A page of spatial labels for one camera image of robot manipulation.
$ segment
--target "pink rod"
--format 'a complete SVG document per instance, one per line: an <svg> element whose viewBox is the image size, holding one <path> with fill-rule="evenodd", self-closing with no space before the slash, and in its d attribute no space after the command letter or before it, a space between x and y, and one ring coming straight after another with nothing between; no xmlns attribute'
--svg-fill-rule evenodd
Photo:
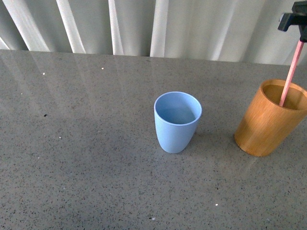
<svg viewBox="0 0 307 230"><path fill-rule="evenodd" d="M294 75L294 71L296 69L299 56L301 55L301 52L302 52L303 45L304 45L304 42L301 42L299 40L298 43L297 43L296 50L294 52L294 56L293 56L292 63L291 63L290 69L289 69L289 73L288 73L288 76L287 76L286 83L284 84L283 93L282 93L282 96L280 98L279 106L281 106L281 107L283 106L284 101L286 99L288 89L289 89L290 83L292 81L292 77Z"/></svg>

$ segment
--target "black clip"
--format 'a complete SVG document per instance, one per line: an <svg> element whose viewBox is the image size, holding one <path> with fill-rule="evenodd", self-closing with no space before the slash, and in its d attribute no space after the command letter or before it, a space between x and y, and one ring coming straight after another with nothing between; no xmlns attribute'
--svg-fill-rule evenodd
<svg viewBox="0 0 307 230"><path fill-rule="evenodd" d="M290 25L298 25L300 41L307 42L307 1L297 1L292 7L293 13L284 13L278 29L287 31Z"/></svg>

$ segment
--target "blue cup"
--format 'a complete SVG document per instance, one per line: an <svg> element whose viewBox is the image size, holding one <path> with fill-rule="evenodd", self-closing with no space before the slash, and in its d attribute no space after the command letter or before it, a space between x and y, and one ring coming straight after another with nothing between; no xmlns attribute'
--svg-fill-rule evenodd
<svg viewBox="0 0 307 230"><path fill-rule="evenodd" d="M167 92L154 103L155 130L161 148L168 153L181 152L192 139L201 104L185 92Z"/></svg>

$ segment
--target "table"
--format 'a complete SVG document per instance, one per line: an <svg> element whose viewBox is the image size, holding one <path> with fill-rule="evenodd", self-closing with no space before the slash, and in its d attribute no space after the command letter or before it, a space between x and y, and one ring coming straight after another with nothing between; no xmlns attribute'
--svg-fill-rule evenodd
<svg viewBox="0 0 307 230"><path fill-rule="evenodd" d="M264 158L233 138L289 66L1 50L0 70L3 229L307 228L307 120ZM168 91L203 108L179 154L155 135Z"/></svg>

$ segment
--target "wooden cup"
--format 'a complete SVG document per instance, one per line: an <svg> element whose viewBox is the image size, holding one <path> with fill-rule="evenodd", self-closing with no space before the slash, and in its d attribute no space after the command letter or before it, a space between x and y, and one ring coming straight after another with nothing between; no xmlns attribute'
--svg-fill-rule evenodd
<svg viewBox="0 0 307 230"><path fill-rule="evenodd" d="M283 107L279 106L284 84L278 79L261 84L235 132L243 151L257 157L269 155L307 115L307 91L293 83Z"/></svg>

